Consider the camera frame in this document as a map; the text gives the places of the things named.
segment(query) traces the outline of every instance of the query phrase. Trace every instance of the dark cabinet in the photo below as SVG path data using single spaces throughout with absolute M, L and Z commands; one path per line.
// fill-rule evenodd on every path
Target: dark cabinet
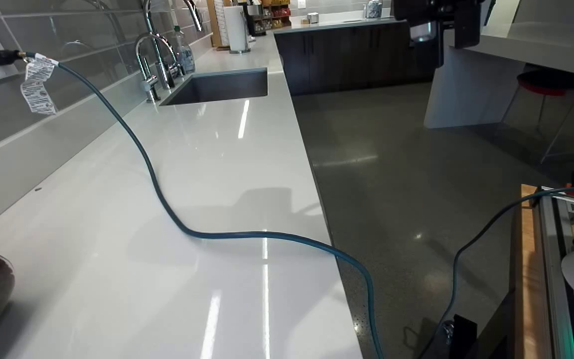
M 417 63 L 405 23 L 291 31 L 275 37 L 289 87 L 297 95 L 433 77 L 433 69 Z

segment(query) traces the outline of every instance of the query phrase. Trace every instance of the white countertop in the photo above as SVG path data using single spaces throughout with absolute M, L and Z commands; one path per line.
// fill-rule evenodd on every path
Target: white countertop
M 200 71 L 265 65 L 267 97 L 142 103 L 126 119 L 192 226 L 329 242 L 273 35 L 198 59 Z M 361 356 L 331 254 L 180 232 L 118 125 L 0 214 L 0 252 L 16 270 L 0 356 Z
M 574 71 L 574 25 L 513 23 L 483 27 L 481 43 L 469 49 Z

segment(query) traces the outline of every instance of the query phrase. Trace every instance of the concrete floor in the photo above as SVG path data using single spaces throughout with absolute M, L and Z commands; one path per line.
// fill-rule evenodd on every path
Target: concrete floor
M 377 324 L 395 359 L 415 356 L 445 310 L 457 248 L 517 198 L 521 183 L 554 183 L 568 171 L 528 163 L 485 129 L 425 129 L 429 85 L 295 97 L 333 242 L 371 268 Z M 511 220 L 463 256 L 453 312 L 481 326 L 509 288 Z M 341 268 L 373 356 L 363 282 Z

